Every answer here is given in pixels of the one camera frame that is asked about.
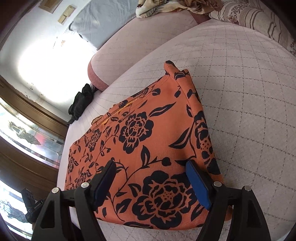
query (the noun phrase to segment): stained glass window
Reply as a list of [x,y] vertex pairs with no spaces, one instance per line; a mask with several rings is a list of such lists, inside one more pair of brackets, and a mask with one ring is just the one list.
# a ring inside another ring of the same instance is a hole
[[22,116],[1,98],[0,136],[36,160],[59,168],[65,142]]
[[32,225],[27,222],[27,209],[22,195],[0,181],[0,213],[8,228],[26,239],[32,238]]

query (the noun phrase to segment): orange floral garment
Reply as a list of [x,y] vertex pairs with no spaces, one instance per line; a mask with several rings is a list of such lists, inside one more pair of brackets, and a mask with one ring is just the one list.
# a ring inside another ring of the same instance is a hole
[[89,182],[109,160],[116,162],[97,219],[153,229],[198,227],[208,211],[196,199],[186,161],[223,181],[188,70],[179,71],[171,61],[164,69],[163,77],[96,118],[70,148],[65,189]]

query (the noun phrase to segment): crumpled black garment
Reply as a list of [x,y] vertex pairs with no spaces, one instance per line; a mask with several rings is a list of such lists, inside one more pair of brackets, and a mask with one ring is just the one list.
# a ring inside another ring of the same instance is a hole
[[92,102],[94,98],[94,93],[98,89],[93,86],[93,88],[86,84],[81,92],[78,92],[74,98],[73,104],[70,106],[68,113],[71,115],[71,119],[68,121],[68,125],[72,124],[74,121],[78,120],[81,117],[82,113],[86,107]]

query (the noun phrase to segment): blue gripper pad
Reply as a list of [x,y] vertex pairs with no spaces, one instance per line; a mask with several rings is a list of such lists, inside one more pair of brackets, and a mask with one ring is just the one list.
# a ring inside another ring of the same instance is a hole
[[185,170],[199,203],[210,210],[212,206],[210,194],[213,191],[210,176],[200,170],[194,161],[187,161]]

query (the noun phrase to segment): metal rivet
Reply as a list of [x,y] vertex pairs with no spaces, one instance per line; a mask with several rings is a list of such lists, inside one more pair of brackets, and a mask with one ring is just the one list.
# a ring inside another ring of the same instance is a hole
[[218,182],[218,181],[215,181],[215,182],[214,182],[214,186],[219,188],[219,187],[222,186],[222,183],[220,183],[220,182]]
[[59,191],[59,188],[53,188],[52,193],[57,193]]
[[82,187],[82,188],[87,188],[88,186],[89,186],[89,183],[82,183],[82,184],[81,184],[81,187]]
[[252,188],[250,186],[245,186],[244,189],[248,192],[252,190]]

